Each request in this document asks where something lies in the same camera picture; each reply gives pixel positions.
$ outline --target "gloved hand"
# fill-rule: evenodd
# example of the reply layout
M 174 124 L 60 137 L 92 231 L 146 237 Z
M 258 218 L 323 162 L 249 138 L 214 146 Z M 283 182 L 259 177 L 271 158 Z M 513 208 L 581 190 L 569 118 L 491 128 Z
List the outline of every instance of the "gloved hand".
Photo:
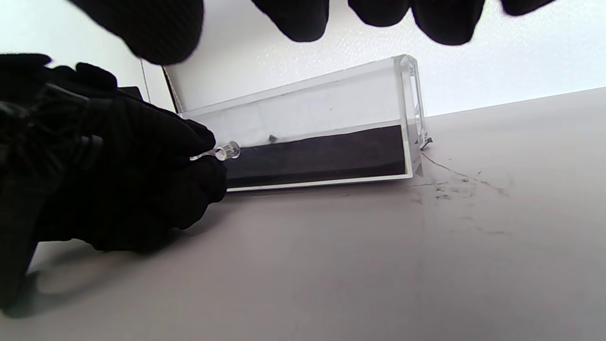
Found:
M 227 190 L 215 157 L 189 160 L 214 147 L 206 127 L 120 92 L 98 67 L 49 62 L 0 55 L 0 308 L 37 242 L 149 251 Z
M 183 62 L 202 34 L 202 0 L 69 0 L 108 31 L 122 38 L 131 51 L 149 62 Z M 329 0 L 252 0 L 278 29 L 298 42 L 319 39 L 328 23 Z M 504 12 L 524 15 L 554 0 L 501 0 Z M 366 24 L 399 23 L 409 9 L 417 26 L 445 45 L 468 42 L 484 0 L 348 0 Z

